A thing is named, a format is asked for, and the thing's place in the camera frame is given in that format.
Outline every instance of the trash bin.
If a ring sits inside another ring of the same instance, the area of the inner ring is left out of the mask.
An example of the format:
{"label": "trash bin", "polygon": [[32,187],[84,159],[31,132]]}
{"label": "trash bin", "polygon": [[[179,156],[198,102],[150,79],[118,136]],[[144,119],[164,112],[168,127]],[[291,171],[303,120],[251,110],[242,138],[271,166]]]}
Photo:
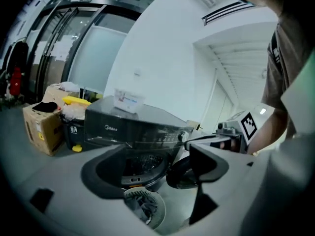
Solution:
{"label": "trash bin", "polygon": [[75,152],[82,152],[100,148],[84,141],[84,120],[68,120],[62,114],[60,115],[60,118],[63,124],[64,137],[68,149]]}

